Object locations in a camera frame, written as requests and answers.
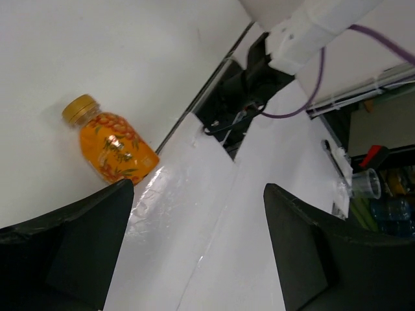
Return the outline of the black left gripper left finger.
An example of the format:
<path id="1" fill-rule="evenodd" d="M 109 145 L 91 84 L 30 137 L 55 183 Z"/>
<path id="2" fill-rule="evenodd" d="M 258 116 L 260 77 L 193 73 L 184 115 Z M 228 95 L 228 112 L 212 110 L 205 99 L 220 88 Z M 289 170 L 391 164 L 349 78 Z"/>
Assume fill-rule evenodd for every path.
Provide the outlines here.
<path id="1" fill-rule="evenodd" d="M 102 310 L 123 243 L 128 179 L 1 229 L 2 310 Z"/>

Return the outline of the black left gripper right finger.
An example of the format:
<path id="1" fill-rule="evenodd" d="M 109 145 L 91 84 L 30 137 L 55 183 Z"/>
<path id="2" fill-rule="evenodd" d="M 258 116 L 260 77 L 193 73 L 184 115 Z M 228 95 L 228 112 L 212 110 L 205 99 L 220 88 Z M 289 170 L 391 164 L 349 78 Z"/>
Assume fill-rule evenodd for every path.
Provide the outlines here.
<path id="1" fill-rule="evenodd" d="M 287 310 L 413 310 L 414 240 L 347 223 L 267 184 L 265 214 Z"/>

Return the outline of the orange juice bottle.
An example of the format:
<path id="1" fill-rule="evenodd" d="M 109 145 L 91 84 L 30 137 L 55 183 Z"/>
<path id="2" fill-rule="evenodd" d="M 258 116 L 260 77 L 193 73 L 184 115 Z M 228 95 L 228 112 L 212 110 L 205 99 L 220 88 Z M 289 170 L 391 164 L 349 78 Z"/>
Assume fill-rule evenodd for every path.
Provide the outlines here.
<path id="1" fill-rule="evenodd" d="M 69 103 L 62 118 L 78 129 L 82 155 L 108 183 L 129 179 L 137 185 L 160 162 L 125 118 L 102 111 L 90 95 Z"/>

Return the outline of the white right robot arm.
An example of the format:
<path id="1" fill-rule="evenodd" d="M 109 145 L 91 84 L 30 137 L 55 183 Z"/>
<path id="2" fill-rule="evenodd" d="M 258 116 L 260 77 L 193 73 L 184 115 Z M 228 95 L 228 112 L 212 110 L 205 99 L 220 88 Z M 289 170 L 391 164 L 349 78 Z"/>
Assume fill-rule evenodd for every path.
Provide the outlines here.
<path id="1" fill-rule="evenodd" d="M 320 49 L 381 4 L 371 0 L 243 1 L 265 32 L 248 50 L 258 63 L 294 76 Z"/>

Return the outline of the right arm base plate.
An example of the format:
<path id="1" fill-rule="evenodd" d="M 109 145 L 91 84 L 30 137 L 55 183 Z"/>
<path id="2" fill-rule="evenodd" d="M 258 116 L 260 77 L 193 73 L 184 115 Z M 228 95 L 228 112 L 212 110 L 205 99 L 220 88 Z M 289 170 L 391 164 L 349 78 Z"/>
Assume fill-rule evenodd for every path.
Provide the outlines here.
<path id="1" fill-rule="evenodd" d="M 253 119 L 268 101 L 294 80 L 269 66 L 265 32 L 249 48 L 246 67 L 232 61 L 224 75 L 195 110 L 206 135 L 214 137 L 234 159 Z"/>

